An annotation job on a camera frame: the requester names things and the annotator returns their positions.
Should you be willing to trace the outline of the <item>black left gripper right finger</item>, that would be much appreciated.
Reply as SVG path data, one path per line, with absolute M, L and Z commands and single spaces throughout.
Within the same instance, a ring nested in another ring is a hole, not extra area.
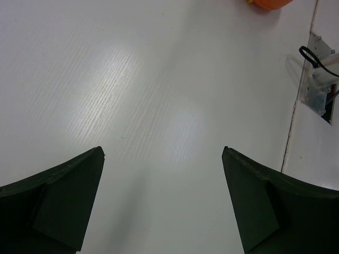
M 225 147 L 226 182 L 245 253 L 338 253 L 338 191 Z

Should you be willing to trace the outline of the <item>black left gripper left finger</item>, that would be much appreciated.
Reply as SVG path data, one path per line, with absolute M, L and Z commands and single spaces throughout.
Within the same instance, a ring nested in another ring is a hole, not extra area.
M 1 253 L 81 251 L 100 183 L 101 147 L 1 187 Z

